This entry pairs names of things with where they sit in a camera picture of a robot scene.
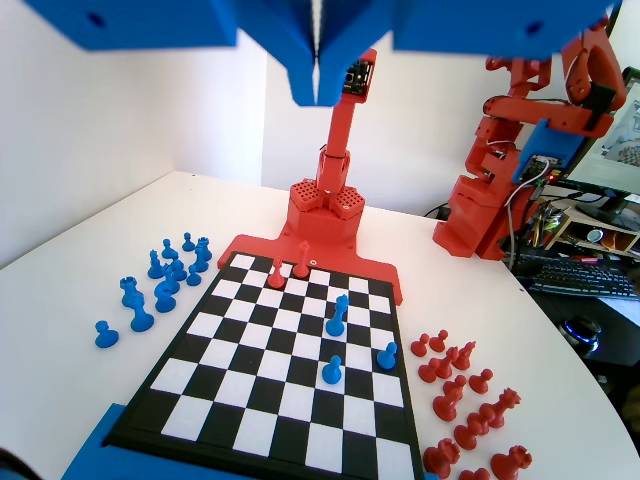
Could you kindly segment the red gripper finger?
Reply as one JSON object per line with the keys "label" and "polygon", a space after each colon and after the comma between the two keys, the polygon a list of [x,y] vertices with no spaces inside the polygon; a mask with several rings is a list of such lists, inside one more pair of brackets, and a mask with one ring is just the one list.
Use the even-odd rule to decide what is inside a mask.
{"label": "red gripper finger", "polygon": [[611,109],[619,109],[626,101],[626,86],[607,34],[608,27],[608,19],[601,19],[592,27],[592,80],[615,92]]}
{"label": "red gripper finger", "polygon": [[561,51],[566,92],[573,104],[584,102],[591,93],[589,56],[584,37],[577,37]]}

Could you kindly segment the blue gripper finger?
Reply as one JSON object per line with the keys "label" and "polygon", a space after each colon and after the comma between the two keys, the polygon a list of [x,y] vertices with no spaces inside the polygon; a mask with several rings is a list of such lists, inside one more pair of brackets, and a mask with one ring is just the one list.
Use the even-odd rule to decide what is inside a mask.
{"label": "blue gripper finger", "polygon": [[332,107],[348,68],[409,15],[414,1],[323,1],[318,46],[318,105]]}
{"label": "blue gripper finger", "polygon": [[287,71],[292,98],[299,106],[316,104],[312,74],[315,47],[309,1],[214,1],[223,46],[234,46],[244,31]]}

